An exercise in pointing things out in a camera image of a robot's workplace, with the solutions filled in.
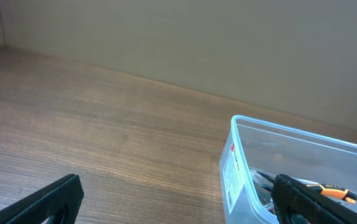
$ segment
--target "tool in container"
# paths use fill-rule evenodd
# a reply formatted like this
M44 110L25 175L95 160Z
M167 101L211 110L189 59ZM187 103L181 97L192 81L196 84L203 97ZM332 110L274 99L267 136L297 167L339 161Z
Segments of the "tool in container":
M271 197L280 224L357 224L356 212L288 175L277 175Z
M271 199L271 190L267 190L264 187L260 186L260 184L253 182L254 188L256 189L257 196L259 197L260 201L263 205L272 202Z
M274 183L275 177L259 171L257 171L257 173L267 179L269 182ZM350 204L355 204L357 201L357 195L343 187L338 187L332 184L307 184L306 186L324 196L344 200Z

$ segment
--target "wood grain surface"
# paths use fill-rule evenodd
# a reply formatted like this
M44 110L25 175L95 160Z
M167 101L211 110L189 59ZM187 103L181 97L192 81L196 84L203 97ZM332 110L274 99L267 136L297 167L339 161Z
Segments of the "wood grain surface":
M243 114L357 132L42 54L0 48L0 209L69 173L77 223L224 223L218 161Z

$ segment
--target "clear plastic container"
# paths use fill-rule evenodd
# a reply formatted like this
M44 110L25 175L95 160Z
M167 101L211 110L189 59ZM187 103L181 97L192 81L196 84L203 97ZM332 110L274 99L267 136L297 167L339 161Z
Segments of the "clear plastic container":
M220 159L226 222L278 223L259 201L253 170L357 193L357 144L236 115ZM343 206L357 212L355 205Z

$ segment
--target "orange tool handle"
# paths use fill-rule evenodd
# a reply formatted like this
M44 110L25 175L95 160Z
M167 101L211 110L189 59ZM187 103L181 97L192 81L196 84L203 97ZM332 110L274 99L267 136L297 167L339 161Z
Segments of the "orange tool handle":
M307 187L310 187L314 191L328 197L333 197L337 199L344 200L350 204L355 204L357 201L357 195L343 187L338 187L331 184L308 184Z

